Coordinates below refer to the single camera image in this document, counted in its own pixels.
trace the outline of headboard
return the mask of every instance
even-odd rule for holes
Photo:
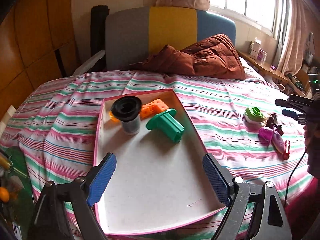
[[[223,16],[182,7],[142,7],[116,12],[106,18],[107,70],[126,70],[164,45],[183,49],[215,34],[236,41],[235,23]]]

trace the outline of brown comforter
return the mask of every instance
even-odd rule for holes
[[[217,34],[179,51],[170,45],[132,70],[244,80],[244,68],[228,36]]]

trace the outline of orange building block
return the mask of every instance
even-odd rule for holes
[[[169,109],[169,107],[164,102],[162,102],[161,99],[157,99],[152,102],[155,104],[155,111],[157,114]]]
[[[159,114],[167,109],[169,109],[169,107],[167,107],[167,105],[162,102],[161,99],[157,99],[142,106],[140,117],[141,119],[144,119],[152,114]]]
[[[113,116],[113,114],[112,114],[111,111],[109,111],[109,116],[110,116],[110,119],[111,119],[112,121],[114,121],[114,122],[119,122],[119,119],[116,119],[116,118]]]

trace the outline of pink tray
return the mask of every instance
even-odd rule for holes
[[[114,101],[103,100],[96,134],[94,165],[113,152],[117,166],[95,212],[108,235],[140,235],[188,225],[220,210],[219,202],[202,168],[205,147],[187,112],[172,89],[130,94],[147,104],[160,98],[175,108],[175,118],[185,127],[175,144],[161,131],[146,129],[126,135],[109,110]]]

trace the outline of yellow headboard panel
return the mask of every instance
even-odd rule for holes
[[[149,12],[149,54],[164,45],[183,49],[197,41],[197,12],[178,7],[151,7]]]

